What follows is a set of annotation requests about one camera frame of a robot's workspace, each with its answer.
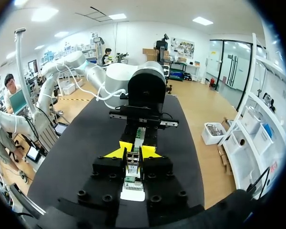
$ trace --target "white label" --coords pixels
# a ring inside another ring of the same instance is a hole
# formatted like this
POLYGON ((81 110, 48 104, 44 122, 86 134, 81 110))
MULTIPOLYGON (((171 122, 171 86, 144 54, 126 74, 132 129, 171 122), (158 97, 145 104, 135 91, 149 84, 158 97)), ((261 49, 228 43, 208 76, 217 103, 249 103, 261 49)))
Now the white label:
POLYGON ((138 167, 137 166, 128 166, 128 172, 129 173, 138 173, 138 167))

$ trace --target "man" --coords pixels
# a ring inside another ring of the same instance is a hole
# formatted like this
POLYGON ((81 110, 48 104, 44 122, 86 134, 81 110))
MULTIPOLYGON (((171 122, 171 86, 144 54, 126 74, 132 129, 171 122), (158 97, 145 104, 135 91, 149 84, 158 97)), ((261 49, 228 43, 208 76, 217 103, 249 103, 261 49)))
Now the man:
POLYGON ((109 63, 108 57, 109 57, 109 55, 110 55, 110 53, 111 53, 111 49, 109 49, 109 48, 105 49, 105 53, 106 53, 106 54, 105 54, 105 55, 103 56, 103 58, 102 58, 102 64, 103 64, 103 65, 109 63))
POLYGON ((4 95, 4 103, 6 110, 9 114, 12 114, 13 108, 10 104, 10 97, 15 94, 16 92, 21 90, 21 86, 18 84, 15 84, 14 76, 12 74, 7 74, 4 80, 4 85, 8 89, 8 91, 4 95))

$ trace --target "cardboard box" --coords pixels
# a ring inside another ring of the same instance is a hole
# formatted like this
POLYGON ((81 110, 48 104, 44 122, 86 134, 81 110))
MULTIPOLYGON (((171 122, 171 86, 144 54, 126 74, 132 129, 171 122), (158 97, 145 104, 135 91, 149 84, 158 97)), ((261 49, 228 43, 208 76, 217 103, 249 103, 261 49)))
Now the cardboard box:
POLYGON ((232 172, 232 168, 231 168, 231 166, 230 166, 230 163, 227 164, 225 171, 226 171, 226 174, 227 174, 227 175, 233 175, 233 172, 232 172))
POLYGON ((225 155, 225 149, 223 145, 218 147, 218 153, 219 153, 219 156, 225 155))
MULTIPOLYGON (((157 61, 159 50, 157 49, 143 49, 143 54, 146 55, 147 61, 157 61)), ((164 51, 164 59, 169 60, 169 52, 164 51)))
POLYGON ((178 62, 186 63, 186 58, 178 57, 178 62))
POLYGON ((221 155, 221 160, 222 160, 224 166, 226 166, 228 164, 228 158, 227 158, 226 154, 221 155))

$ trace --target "black table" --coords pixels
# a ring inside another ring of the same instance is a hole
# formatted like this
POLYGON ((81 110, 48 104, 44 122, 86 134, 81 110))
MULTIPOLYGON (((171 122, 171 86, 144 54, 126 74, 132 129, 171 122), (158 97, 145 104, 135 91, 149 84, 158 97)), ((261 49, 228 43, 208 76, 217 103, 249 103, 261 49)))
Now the black table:
MULTIPOLYGON (((59 197, 77 202, 77 192, 92 173, 96 157, 119 148, 126 121, 109 118, 110 109, 93 99, 64 131, 35 175, 28 197, 46 210, 59 197)), ((177 128, 158 131, 158 152, 170 157, 174 174, 188 194, 188 205, 204 206, 200 166, 178 99, 167 95, 163 112, 178 119, 177 128)), ((121 200, 117 227, 148 227, 145 202, 121 200)))

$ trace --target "glass door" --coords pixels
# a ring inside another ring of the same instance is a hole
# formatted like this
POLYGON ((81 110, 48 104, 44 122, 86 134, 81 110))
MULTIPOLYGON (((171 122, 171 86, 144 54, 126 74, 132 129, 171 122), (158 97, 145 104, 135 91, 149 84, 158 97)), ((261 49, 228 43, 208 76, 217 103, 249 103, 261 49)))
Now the glass door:
POLYGON ((236 109, 250 69, 251 45, 225 41, 217 91, 236 109))
POLYGON ((215 78, 215 81, 217 81, 221 67, 222 52, 223 41, 210 41, 210 52, 205 76, 209 81, 211 78, 215 78))

